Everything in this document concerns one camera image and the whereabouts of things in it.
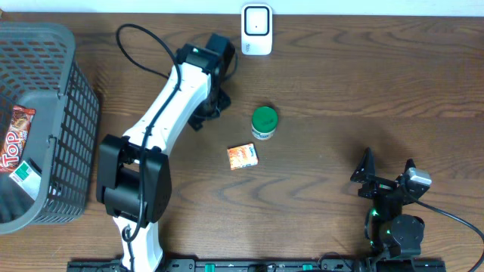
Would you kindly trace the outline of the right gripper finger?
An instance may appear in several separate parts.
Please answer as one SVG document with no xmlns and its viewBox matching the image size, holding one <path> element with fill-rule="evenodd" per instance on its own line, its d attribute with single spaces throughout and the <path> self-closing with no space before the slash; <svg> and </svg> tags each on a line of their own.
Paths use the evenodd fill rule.
<svg viewBox="0 0 484 272">
<path fill-rule="evenodd" d="M 364 184 L 369 182 L 376 175 L 374 155 L 370 147 L 365 149 L 355 171 L 352 173 L 350 181 Z"/>
<path fill-rule="evenodd" d="M 401 173 L 397 178 L 396 181 L 414 181 L 417 177 L 416 173 L 416 165 L 414 164 L 413 159 L 408 159 L 405 163 L 405 168 L 403 173 Z"/>
</svg>

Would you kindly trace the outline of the green lid white jar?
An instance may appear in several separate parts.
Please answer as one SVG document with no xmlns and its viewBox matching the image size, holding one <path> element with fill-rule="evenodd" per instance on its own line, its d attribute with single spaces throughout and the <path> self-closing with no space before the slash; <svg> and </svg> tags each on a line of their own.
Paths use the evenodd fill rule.
<svg viewBox="0 0 484 272">
<path fill-rule="evenodd" d="M 267 106 L 259 107 L 253 112 L 251 120 L 253 136 L 261 141 L 270 139 L 278 126 L 277 112 Z"/>
</svg>

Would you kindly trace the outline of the small orange snack box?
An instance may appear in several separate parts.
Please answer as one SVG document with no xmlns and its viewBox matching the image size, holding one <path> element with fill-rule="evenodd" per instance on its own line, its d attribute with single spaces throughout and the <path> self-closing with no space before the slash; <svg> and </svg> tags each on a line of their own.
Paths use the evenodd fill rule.
<svg viewBox="0 0 484 272">
<path fill-rule="evenodd" d="M 258 164 L 259 159 L 254 144 L 244 144 L 227 149 L 231 170 L 247 168 Z"/>
</svg>

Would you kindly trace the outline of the red Top chocolate bar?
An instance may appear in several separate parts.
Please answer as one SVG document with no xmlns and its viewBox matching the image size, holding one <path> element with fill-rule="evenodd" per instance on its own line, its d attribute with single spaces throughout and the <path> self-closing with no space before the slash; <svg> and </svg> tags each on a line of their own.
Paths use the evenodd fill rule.
<svg viewBox="0 0 484 272">
<path fill-rule="evenodd" d="M 1 173 L 11 173 L 20 164 L 35 109 L 15 105 L 1 150 Z"/>
</svg>

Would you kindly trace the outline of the white green medicine box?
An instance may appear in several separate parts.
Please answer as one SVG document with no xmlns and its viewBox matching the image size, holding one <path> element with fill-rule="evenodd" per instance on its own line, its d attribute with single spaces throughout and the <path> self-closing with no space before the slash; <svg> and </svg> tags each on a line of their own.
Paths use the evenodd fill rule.
<svg viewBox="0 0 484 272">
<path fill-rule="evenodd" d="M 12 179 L 31 199 L 36 200 L 41 185 L 40 174 L 26 161 L 9 174 Z"/>
</svg>

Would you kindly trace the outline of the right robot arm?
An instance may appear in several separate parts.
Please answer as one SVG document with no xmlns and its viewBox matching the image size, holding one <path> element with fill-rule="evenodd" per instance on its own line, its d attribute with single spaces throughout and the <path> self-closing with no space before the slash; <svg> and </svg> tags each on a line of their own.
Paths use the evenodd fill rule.
<svg viewBox="0 0 484 272">
<path fill-rule="evenodd" d="M 365 236 L 380 258 L 411 258 L 421 253 L 424 221 L 402 212 L 405 205 L 415 203 L 426 193 L 432 179 L 429 172 L 418 169 L 408 159 L 405 169 L 396 179 L 381 178 L 376 174 L 374 155 L 368 147 L 350 181 L 360 183 L 360 197 L 370 199 L 372 208 L 367 213 Z"/>
</svg>

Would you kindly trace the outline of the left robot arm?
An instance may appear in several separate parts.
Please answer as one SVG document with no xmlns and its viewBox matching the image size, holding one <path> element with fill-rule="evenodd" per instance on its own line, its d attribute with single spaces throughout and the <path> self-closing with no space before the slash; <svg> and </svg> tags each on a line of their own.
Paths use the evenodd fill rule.
<svg viewBox="0 0 484 272">
<path fill-rule="evenodd" d="M 221 89 L 235 56 L 230 39 L 212 34 L 202 48 L 176 51 L 172 72 L 147 112 L 123 136 L 99 146 L 97 201 L 119 228 L 122 269 L 156 271 L 163 260 L 158 221 L 172 194 L 169 155 L 182 129 L 201 129 L 230 105 Z"/>
</svg>

